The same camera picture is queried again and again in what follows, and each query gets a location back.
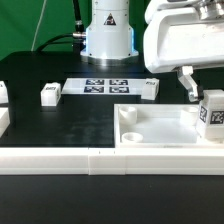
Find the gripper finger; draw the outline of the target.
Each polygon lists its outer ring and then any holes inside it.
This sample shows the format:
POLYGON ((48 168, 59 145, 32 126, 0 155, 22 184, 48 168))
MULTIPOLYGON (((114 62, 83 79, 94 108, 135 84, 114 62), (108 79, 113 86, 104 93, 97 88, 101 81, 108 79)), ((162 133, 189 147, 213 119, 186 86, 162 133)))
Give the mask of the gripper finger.
POLYGON ((182 66, 177 71, 178 80, 188 91, 190 102, 200 101, 204 98, 203 88, 194 81, 193 73, 193 67, 189 65, 182 66))

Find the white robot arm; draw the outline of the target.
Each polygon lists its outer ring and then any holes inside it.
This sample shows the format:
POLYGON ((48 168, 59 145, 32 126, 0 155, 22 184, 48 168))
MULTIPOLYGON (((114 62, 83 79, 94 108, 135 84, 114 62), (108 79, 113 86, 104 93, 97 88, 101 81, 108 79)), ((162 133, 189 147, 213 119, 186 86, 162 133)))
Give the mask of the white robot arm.
MULTIPOLYGON (((152 73, 175 71, 189 100, 201 100, 203 91, 193 71, 224 67, 224 0, 151 0, 144 18, 146 68, 152 73)), ((108 66, 137 56, 129 0, 92 0, 82 59, 108 66)))

